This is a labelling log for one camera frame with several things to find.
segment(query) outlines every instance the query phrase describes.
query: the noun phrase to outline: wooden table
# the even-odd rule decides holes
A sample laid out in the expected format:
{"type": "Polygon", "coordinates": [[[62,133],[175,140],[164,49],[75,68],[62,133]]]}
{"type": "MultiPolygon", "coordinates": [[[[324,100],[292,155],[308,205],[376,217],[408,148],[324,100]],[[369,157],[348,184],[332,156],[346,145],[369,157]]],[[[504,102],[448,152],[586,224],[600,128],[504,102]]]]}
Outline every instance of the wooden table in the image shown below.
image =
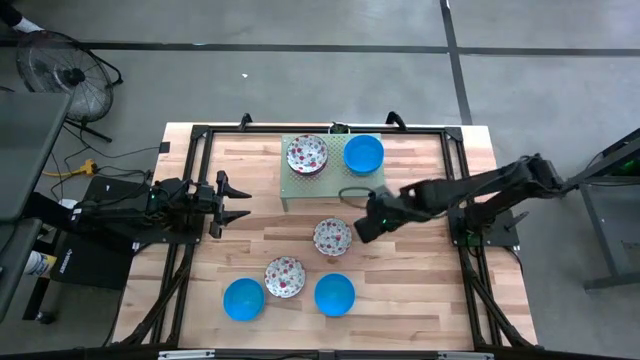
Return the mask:
{"type": "MultiPolygon", "coordinates": [[[[163,141],[171,142],[171,151],[159,155],[156,179],[182,176],[192,125],[167,124],[163,141]]],[[[488,128],[463,126],[462,131],[471,174],[494,169],[488,128]]],[[[385,175],[392,190],[425,178],[444,177],[437,136],[383,135],[383,143],[385,175]]],[[[194,169],[199,169],[199,159],[194,169]]],[[[278,195],[280,135],[216,135],[210,182],[215,182],[215,173],[221,169],[233,187],[253,195],[247,200],[226,200],[227,209],[252,213],[233,222],[223,231],[222,239],[215,240],[206,232],[203,235],[193,260],[180,347],[472,348],[460,263],[450,244],[446,219],[408,224],[370,244],[355,236],[345,255],[327,257],[313,245],[315,225],[333,216],[352,224],[363,212],[337,199],[305,199],[291,201],[285,214],[278,195]],[[257,320],[232,321],[222,308],[227,286],[241,277],[262,282],[267,264],[283,255],[296,257],[307,270],[301,293],[278,299],[267,292],[267,304],[257,320]],[[316,282],[330,272],[345,274],[356,287],[356,303],[341,318],[325,317],[313,301],[316,282]]],[[[166,245],[152,245],[134,259],[114,340],[129,335],[157,299],[166,251],[166,245]]],[[[535,343],[517,262],[500,248],[487,249],[487,262],[497,303],[523,336],[535,343]]],[[[170,327],[172,304],[168,309],[165,333],[170,327]]],[[[486,312],[482,305],[478,310],[483,333],[489,339],[486,312]]]]}

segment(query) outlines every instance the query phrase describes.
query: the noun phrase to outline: white plate with red pattern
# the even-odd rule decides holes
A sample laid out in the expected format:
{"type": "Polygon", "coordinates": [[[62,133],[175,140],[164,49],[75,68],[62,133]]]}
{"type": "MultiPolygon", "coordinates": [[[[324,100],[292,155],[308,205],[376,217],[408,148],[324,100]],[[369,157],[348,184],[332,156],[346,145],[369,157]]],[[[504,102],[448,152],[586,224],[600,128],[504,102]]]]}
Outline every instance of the white plate with red pattern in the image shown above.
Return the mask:
{"type": "Polygon", "coordinates": [[[315,135],[298,136],[287,147],[287,163],[298,174],[317,174],[327,165],[328,160],[327,144],[315,135]]]}
{"type": "Polygon", "coordinates": [[[267,290],[279,298],[290,298],[302,290],[306,274],[302,263],[291,256],[273,260],[264,273],[267,290]]]}
{"type": "Polygon", "coordinates": [[[325,255],[342,255],[351,246],[351,229],[340,219],[322,220],[313,231],[313,243],[325,255]]]}

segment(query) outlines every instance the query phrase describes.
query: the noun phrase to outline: yellow cable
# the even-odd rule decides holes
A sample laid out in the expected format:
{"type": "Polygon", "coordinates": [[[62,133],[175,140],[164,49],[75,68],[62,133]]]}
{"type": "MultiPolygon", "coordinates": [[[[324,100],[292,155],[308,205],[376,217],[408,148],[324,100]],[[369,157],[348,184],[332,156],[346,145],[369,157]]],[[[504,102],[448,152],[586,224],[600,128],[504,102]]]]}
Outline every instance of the yellow cable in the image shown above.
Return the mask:
{"type": "Polygon", "coordinates": [[[50,173],[48,171],[43,171],[42,174],[43,175],[47,175],[47,176],[61,177],[61,176],[78,175],[78,174],[82,174],[83,172],[84,172],[84,170],[75,170],[75,171],[72,171],[70,173],[50,173]]]}
{"type": "Polygon", "coordinates": [[[89,176],[95,174],[95,168],[97,168],[96,163],[92,159],[87,159],[84,162],[84,165],[80,166],[79,169],[73,170],[72,172],[67,173],[52,173],[48,171],[42,171],[43,175],[46,176],[55,176],[55,177],[63,177],[63,176],[74,176],[86,173],[89,176]]]}

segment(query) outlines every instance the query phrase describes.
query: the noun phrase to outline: concrete floor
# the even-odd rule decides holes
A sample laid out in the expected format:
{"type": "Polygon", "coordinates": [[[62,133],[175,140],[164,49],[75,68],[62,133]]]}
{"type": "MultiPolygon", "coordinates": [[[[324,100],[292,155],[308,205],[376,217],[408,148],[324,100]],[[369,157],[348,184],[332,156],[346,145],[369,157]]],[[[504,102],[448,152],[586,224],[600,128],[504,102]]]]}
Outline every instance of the concrete floor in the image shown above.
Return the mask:
{"type": "MultiPolygon", "coordinates": [[[[634,0],[450,0],[460,46],[637,48],[634,0]]],[[[38,0],[17,1],[34,22],[79,39],[252,44],[446,45],[435,0],[38,0]]],[[[460,124],[448,55],[100,51],[125,83],[95,128],[110,154],[155,146],[168,121],[381,122],[390,110],[411,124],[460,124]]],[[[488,125],[499,164],[541,152],[562,176],[584,168],[638,127],[640,58],[461,58],[473,123],[488,125]]],[[[25,91],[14,51],[0,49],[0,85],[25,91]]],[[[81,149],[64,133],[60,159],[81,149]]],[[[100,164],[153,168],[153,152],[100,164]]],[[[79,165],[79,156],[72,165],[79,165]]],[[[48,193],[52,179],[39,189],[48,193]]],[[[81,197],[85,179],[65,184],[81,197]]],[[[640,286],[585,293],[606,275],[579,194],[530,200],[520,223],[522,259],[539,343],[549,349],[640,358],[640,286]]],[[[64,286],[59,321],[19,320],[24,279],[0,324],[2,353],[98,346],[118,293],[64,286]]]]}

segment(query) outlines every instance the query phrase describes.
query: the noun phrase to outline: electric fan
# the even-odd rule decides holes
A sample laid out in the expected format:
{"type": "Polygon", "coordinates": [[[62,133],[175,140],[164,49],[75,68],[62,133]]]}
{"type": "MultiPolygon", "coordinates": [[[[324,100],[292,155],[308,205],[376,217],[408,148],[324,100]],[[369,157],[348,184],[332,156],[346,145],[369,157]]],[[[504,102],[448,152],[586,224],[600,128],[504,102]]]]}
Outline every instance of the electric fan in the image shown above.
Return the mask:
{"type": "Polygon", "coordinates": [[[111,109],[113,87],[122,83],[118,69],[77,40],[53,31],[34,31],[22,37],[16,63],[29,91],[70,96],[68,124],[111,142],[86,125],[102,119],[111,109]],[[115,82],[104,65],[118,74],[115,82]]]}

